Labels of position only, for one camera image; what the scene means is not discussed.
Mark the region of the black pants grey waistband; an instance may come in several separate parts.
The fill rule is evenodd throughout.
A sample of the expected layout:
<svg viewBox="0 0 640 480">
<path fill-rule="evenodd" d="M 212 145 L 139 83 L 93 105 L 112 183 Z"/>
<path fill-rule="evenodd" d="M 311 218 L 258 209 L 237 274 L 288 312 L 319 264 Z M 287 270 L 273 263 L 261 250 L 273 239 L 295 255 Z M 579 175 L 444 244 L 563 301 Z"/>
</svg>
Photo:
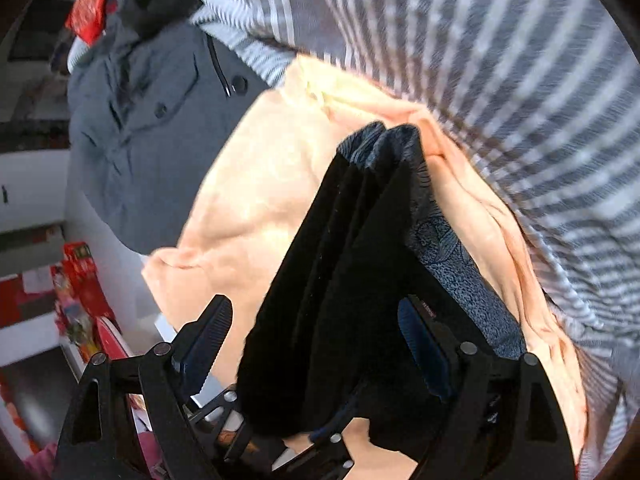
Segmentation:
<svg viewBox="0 0 640 480">
<path fill-rule="evenodd" d="M 410 296 L 463 341 L 525 352 L 436 203 L 418 129 L 374 122 L 338 147 L 246 338 L 236 392 L 248 426 L 287 439 L 347 410 L 374 445 L 419 458 L 442 419 L 399 328 Z"/>
</svg>

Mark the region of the red packaging on floor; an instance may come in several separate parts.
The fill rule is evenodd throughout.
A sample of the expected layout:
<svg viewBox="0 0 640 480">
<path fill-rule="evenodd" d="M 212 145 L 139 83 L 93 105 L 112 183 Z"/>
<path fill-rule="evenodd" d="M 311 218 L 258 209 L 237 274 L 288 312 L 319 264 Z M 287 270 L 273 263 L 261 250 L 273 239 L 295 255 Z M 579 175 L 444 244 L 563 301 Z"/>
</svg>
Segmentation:
<svg viewBox="0 0 640 480">
<path fill-rule="evenodd" d="M 50 266 L 58 332 L 75 346 L 82 362 L 104 352 L 111 360 L 132 352 L 122 338 L 116 315 L 98 279 L 98 268 L 85 242 L 66 243 L 62 261 Z"/>
</svg>

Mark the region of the peach bed sheet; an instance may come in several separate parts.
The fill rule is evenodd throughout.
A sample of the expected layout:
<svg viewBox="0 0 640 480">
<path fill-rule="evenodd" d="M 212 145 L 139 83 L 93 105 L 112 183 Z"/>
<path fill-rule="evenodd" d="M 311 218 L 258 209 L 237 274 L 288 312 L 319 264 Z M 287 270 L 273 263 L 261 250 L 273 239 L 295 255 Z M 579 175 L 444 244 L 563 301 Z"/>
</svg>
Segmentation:
<svg viewBox="0 0 640 480">
<path fill-rule="evenodd" d="M 234 318 L 214 375 L 232 382 L 244 340 L 335 151 L 370 122 L 419 129 L 436 203 L 480 274 L 520 323 L 527 349 L 558 397 L 574 454 L 585 445 L 587 401 L 574 344 L 551 313 L 509 207 L 421 104 L 306 55 L 262 92 L 204 178 L 176 244 L 158 248 L 143 277 L 167 321 L 195 320 L 217 294 Z"/>
</svg>

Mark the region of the grey button jacket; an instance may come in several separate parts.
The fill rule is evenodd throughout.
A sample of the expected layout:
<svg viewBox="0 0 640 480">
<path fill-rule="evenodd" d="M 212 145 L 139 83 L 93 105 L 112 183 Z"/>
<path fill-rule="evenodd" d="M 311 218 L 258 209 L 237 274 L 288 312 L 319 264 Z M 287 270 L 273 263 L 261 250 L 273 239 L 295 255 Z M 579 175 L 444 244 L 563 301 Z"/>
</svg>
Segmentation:
<svg viewBox="0 0 640 480">
<path fill-rule="evenodd" d="M 68 84 L 70 147 L 100 219 L 129 249 L 175 245 L 209 167 L 268 86 L 190 23 L 198 0 L 116 0 Z"/>
</svg>

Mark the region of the grey white striped blanket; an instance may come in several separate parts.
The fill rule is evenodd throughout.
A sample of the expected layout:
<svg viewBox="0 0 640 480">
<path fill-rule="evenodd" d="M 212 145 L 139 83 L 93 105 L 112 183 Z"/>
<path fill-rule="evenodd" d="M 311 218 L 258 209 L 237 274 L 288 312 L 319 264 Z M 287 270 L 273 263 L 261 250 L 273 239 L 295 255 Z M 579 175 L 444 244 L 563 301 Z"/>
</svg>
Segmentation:
<svg viewBox="0 0 640 480">
<path fill-rule="evenodd" d="M 277 84 L 295 52 L 424 104 L 518 218 L 578 349 L 593 478 L 638 402 L 639 63 L 600 0 L 201 0 L 194 22 Z"/>
</svg>

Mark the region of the red cloth item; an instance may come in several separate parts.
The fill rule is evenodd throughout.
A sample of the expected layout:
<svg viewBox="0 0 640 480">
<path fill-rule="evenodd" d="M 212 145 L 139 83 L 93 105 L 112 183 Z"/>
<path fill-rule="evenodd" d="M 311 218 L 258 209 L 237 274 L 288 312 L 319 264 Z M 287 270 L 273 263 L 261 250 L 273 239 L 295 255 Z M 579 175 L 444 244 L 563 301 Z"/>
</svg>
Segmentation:
<svg viewBox="0 0 640 480">
<path fill-rule="evenodd" d="M 88 46 L 102 35 L 108 0 L 75 0 L 67 15 L 65 27 Z"/>
</svg>

